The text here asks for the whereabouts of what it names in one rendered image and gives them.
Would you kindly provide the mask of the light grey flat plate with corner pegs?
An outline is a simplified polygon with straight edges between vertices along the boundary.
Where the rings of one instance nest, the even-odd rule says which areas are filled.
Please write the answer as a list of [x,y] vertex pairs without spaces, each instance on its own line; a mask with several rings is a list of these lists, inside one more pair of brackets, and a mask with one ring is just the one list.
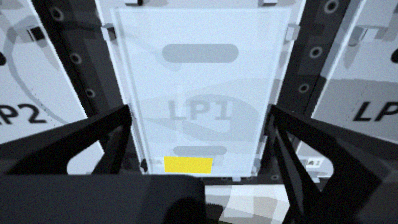
[[99,16],[102,23],[102,33],[104,40],[107,41],[122,95],[123,103],[128,104],[132,126],[131,132],[139,158],[139,167],[142,174],[149,174],[147,162],[143,150],[143,145],[139,133],[139,128],[134,112],[134,107],[127,83],[127,78],[118,46],[118,41],[110,13],[113,7],[267,7],[267,6],[286,6],[291,8],[291,14],[278,61],[274,82],[259,138],[259,143],[251,171],[251,176],[257,176],[261,167],[261,159],[269,133],[268,116],[272,105],[277,104],[282,82],[292,51],[294,40],[297,39],[300,30],[300,19],[306,0],[95,0]]

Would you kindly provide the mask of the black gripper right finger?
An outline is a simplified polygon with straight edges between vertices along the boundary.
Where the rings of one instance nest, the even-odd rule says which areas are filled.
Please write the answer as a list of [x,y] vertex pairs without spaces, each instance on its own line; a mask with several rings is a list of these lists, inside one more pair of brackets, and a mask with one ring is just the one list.
[[[279,105],[271,106],[268,127],[295,224],[398,217],[398,144]],[[333,174],[321,192],[286,130],[331,161]]]

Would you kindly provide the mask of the dark grey perforated base plate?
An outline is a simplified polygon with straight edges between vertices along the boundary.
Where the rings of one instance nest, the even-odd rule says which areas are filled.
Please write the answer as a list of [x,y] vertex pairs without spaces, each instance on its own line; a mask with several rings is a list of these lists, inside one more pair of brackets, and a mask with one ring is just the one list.
[[[277,104],[304,115],[351,0],[306,0]],[[123,105],[95,0],[43,0],[94,115]],[[132,132],[119,174],[142,174]],[[198,177],[205,186],[284,185],[266,140],[257,176]]]

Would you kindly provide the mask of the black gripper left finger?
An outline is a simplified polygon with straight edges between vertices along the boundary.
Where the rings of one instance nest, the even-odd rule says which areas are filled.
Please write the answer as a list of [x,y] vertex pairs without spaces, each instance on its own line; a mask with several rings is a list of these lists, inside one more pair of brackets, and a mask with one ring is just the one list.
[[68,174],[69,161],[114,132],[91,174],[119,174],[132,117],[128,104],[92,117],[0,144],[0,172],[8,175]]

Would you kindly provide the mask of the white lid park plate labelled lp2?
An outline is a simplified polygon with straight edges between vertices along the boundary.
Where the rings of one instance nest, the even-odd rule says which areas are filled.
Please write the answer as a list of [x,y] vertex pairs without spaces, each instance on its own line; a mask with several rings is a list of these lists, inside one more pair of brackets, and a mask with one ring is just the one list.
[[[43,0],[0,0],[0,144],[94,116]],[[107,142],[72,158],[91,174]]]

